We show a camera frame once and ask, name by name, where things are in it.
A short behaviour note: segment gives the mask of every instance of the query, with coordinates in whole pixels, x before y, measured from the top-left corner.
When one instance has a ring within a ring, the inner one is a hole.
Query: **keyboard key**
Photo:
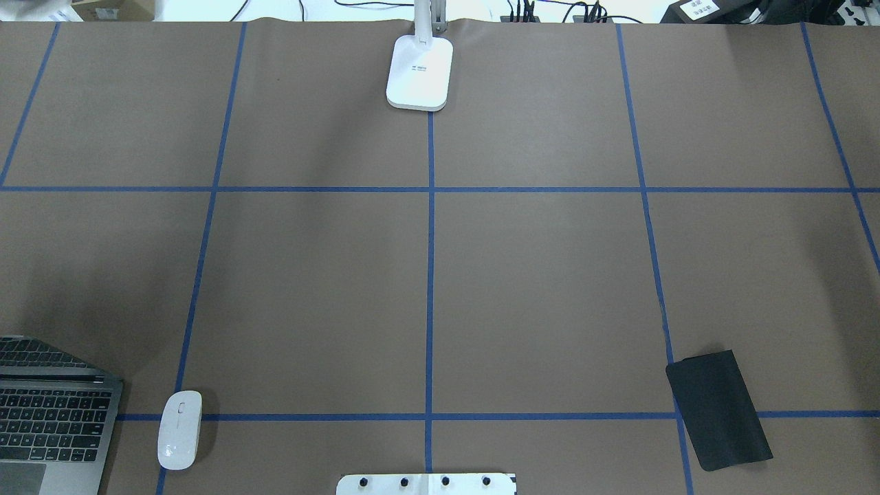
[[[92,399],[92,409],[106,410],[110,407],[110,399]]]
[[[83,425],[83,435],[100,435],[104,432],[104,425],[101,423],[86,423]]]
[[[0,447],[0,459],[27,461],[31,456],[29,447]]]
[[[101,441],[100,437],[92,437],[80,435],[77,437],[73,437],[73,443],[71,444],[74,448],[98,448],[98,443]]]

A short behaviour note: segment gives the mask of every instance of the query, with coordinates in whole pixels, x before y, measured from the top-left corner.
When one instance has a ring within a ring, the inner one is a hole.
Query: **white mouse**
[[[183,390],[171,396],[159,422],[157,455],[165,469],[186,469],[195,461],[202,427],[202,394]]]

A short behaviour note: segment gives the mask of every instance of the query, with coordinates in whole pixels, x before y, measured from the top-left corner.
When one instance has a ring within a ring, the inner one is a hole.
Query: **laptop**
[[[0,493],[94,495],[122,380],[28,336],[0,336]]]

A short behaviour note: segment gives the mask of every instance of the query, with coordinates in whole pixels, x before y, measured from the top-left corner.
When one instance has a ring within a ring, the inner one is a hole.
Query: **gray table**
[[[409,28],[0,26],[0,323],[126,380],[106,493],[880,491],[880,31],[457,21],[426,115]],[[723,348],[775,459],[706,473],[664,366]]]

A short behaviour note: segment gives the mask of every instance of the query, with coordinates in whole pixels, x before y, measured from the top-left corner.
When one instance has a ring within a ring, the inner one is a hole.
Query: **box label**
[[[119,18],[119,9],[95,9],[95,16],[100,20],[116,20]]]
[[[718,5],[712,0],[692,0],[681,4],[681,11],[684,12],[691,20],[704,18],[712,12],[718,12]]]

